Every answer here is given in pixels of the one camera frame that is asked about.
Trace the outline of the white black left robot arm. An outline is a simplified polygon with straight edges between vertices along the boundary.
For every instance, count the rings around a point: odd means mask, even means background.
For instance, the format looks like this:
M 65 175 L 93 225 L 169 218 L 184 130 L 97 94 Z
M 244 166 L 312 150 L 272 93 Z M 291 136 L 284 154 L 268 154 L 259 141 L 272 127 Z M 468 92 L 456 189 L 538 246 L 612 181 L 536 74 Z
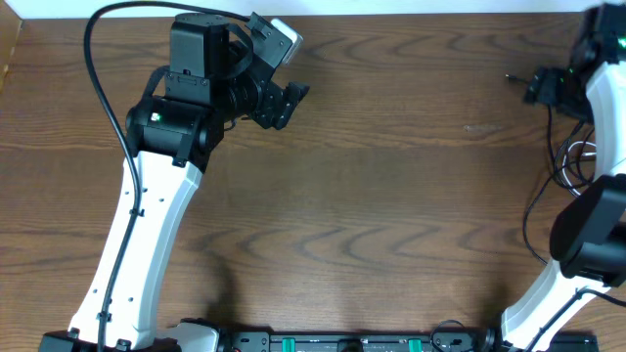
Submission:
M 278 19 L 194 9 L 170 29 L 166 66 L 115 132 L 125 154 L 105 248 L 66 330 L 44 351 L 228 351 L 227 335 L 198 319 L 157 328 L 162 281 L 183 215 L 211 152 L 238 119 L 280 130 L 308 92 L 273 81 L 302 38 Z

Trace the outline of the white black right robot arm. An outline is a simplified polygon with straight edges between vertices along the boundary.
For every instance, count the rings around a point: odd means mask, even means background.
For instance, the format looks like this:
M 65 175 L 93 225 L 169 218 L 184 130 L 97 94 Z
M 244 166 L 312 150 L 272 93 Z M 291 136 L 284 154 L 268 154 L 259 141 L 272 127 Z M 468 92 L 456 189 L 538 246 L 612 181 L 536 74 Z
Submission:
M 590 124 L 594 179 L 556 218 L 550 258 L 485 336 L 485 351 L 547 351 L 593 298 L 625 282 L 625 6 L 586 10 L 567 67 L 540 67 L 523 100 Z

